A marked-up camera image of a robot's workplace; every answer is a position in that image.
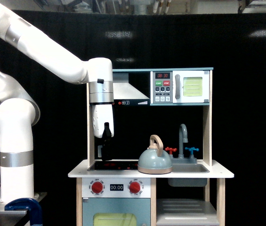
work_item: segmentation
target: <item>lower shelf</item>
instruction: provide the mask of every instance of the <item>lower shelf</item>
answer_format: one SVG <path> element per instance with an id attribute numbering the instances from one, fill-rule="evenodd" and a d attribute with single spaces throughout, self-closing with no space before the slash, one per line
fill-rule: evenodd
<path id="1" fill-rule="evenodd" d="M 157 199 L 157 226 L 219 226 L 210 202 L 195 199 Z"/>

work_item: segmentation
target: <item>kettle handle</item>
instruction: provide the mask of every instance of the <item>kettle handle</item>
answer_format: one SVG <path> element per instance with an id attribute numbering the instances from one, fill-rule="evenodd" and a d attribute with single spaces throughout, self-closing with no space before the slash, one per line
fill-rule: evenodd
<path id="1" fill-rule="evenodd" d="M 149 148 L 157 149 L 157 156 L 158 157 L 160 157 L 162 155 L 163 143 L 162 143 L 160 137 L 158 137 L 158 135 L 151 135 Z"/>

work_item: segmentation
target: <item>toy kettle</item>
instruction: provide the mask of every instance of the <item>toy kettle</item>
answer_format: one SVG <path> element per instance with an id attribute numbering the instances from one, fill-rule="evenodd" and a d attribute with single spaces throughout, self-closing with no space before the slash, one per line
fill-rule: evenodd
<path id="1" fill-rule="evenodd" d="M 139 157 L 138 170 L 148 174 L 164 174 L 172 171 L 170 156 L 163 150 L 163 143 L 157 135 L 151 135 L 150 146 Z"/>

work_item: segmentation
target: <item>red button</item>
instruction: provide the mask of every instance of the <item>red button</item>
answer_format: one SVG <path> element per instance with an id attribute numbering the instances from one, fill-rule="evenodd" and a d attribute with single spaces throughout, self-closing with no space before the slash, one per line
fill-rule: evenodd
<path id="1" fill-rule="evenodd" d="M 163 86 L 170 86 L 170 81 L 169 80 L 163 81 Z"/>

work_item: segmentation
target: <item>wooden frame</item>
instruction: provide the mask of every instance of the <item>wooden frame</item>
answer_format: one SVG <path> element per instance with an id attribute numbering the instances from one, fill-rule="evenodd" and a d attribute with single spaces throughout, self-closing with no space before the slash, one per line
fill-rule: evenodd
<path id="1" fill-rule="evenodd" d="M 210 70 L 210 105 L 203 106 L 203 161 L 212 167 L 212 70 Z M 87 84 L 87 124 L 88 124 L 88 167 L 95 161 L 94 133 L 89 105 Z M 82 226 L 82 178 L 76 179 L 76 218 L 77 226 Z M 156 226 L 156 178 L 151 178 L 151 226 Z M 210 201 L 210 179 L 204 187 L 204 200 Z M 220 226 L 225 226 L 225 178 L 217 178 L 217 218 Z"/>

